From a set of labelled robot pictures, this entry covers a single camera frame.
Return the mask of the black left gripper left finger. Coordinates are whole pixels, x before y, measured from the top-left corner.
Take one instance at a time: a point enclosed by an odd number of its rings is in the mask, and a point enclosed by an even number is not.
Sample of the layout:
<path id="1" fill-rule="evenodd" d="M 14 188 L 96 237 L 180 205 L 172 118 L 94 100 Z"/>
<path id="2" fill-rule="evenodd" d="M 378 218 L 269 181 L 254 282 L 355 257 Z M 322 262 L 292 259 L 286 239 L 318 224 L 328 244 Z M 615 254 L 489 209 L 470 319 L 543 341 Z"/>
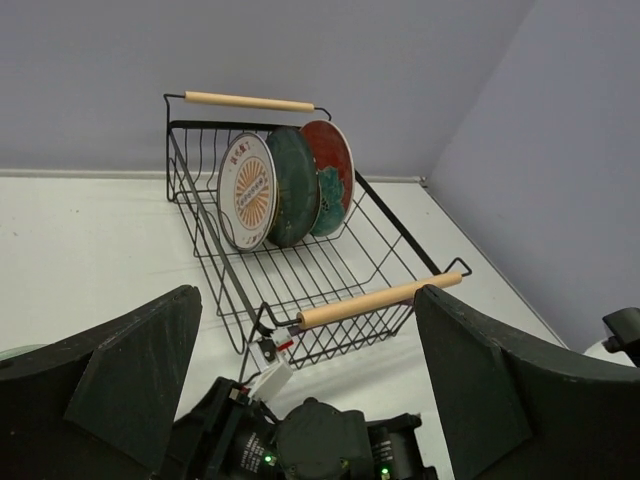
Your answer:
<path id="1" fill-rule="evenodd" d="M 4 479 L 148 479 L 160 470 L 199 330 L 182 285 L 1 362 Z"/>

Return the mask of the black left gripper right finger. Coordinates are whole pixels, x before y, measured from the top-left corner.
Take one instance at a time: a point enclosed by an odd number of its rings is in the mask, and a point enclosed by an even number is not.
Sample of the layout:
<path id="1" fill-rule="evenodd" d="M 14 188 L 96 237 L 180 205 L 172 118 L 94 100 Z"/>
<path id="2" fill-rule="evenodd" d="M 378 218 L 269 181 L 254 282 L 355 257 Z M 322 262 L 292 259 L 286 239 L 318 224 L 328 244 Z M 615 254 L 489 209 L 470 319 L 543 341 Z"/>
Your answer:
<path id="1" fill-rule="evenodd" d="M 414 307 L 456 478 L 638 478 L 638 368 L 556 346 L 435 286 Z"/>

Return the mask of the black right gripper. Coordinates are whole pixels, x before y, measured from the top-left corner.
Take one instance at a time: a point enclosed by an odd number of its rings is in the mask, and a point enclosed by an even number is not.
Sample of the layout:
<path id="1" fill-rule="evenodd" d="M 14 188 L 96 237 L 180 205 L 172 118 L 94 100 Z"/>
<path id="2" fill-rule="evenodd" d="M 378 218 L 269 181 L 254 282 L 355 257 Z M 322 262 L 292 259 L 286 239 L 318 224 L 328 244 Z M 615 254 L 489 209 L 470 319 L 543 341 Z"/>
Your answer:
<path id="1" fill-rule="evenodd" d="M 414 414 L 369 421 L 313 397 L 284 418 L 247 386 L 219 377 L 184 417 L 167 448 L 170 479 L 435 479 Z"/>

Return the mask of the large dark teal plate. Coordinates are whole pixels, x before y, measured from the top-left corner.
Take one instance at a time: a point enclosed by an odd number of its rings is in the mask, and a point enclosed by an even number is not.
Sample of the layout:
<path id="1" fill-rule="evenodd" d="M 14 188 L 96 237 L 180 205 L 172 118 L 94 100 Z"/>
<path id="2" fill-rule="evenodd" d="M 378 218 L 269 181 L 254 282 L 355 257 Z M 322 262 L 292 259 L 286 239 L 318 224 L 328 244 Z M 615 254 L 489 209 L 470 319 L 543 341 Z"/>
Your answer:
<path id="1" fill-rule="evenodd" d="M 280 248 L 300 242 L 312 229 L 320 188 L 313 152 L 302 133 L 285 126 L 266 139 L 276 169 L 278 207 L 268 240 Z"/>

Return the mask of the white plate orange sunburst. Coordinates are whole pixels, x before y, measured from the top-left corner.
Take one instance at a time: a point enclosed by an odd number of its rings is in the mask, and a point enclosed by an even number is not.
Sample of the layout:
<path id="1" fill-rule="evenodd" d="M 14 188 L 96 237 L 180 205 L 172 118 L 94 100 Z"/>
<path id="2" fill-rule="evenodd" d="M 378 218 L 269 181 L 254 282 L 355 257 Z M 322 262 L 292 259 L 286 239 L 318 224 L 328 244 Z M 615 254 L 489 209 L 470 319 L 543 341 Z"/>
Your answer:
<path id="1" fill-rule="evenodd" d="M 277 198 L 275 164 L 265 140 L 239 134 L 218 172 L 218 218 L 225 239 L 240 252 L 258 248 L 275 220 Z"/>

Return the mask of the red teal flower plate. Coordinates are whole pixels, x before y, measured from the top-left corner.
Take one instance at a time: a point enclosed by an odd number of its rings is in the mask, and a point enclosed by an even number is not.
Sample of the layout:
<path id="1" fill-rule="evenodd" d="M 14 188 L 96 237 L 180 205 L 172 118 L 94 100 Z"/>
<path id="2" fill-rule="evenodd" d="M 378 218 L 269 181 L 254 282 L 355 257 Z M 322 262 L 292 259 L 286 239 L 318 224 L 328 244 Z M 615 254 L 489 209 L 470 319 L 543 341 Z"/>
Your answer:
<path id="1" fill-rule="evenodd" d="M 300 131 L 314 155 L 321 191 L 311 235 L 326 237 L 341 226 L 351 209 L 355 181 L 352 151 L 344 133 L 329 120 L 310 121 Z"/>

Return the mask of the black wire dish rack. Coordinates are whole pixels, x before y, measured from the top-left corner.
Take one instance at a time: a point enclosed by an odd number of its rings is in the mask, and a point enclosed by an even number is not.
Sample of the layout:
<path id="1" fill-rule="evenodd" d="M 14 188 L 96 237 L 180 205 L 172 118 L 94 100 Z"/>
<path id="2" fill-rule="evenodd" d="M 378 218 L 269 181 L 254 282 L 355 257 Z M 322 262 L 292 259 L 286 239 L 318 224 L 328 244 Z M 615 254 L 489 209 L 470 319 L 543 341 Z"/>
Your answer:
<path id="1" fill-rule="evenodd" d="M 217 174 L 239 134 L 266 138 L 275 125 L 165 118 L 166 195 L 181 213 L 194 257 L 233 349 L 260 365 L 267 340 L 288 329 L 285 357 L 296 369 L 387 340 L 412 316 L 403 300 L 312 329 L 298 312 L 441 274 L 401 220 L 361 175 L 345 220 L 327 237 L 308 236 L 280 249 L 264 243 L 239 252 L 224 237 L 217 212 Z"/>

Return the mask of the pale green plate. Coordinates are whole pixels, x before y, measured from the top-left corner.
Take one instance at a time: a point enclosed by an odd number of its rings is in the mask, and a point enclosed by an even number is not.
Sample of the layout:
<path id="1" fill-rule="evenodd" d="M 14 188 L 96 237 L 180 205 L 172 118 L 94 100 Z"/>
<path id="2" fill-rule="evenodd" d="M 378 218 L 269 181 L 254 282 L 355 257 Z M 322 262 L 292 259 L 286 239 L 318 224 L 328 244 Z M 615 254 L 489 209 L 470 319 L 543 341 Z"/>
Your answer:
<path id="1" fill-rule="evenodd" d="M 4 350 L 0 352 L 0 361 L 6 361 L 18 357 L 20 355 L 24 355 L 40 348 L 45 347 L 45 344 L 35 344 L 35 345 L 25 345 L 20 347 L 14 347 L 8 350 Z"/>

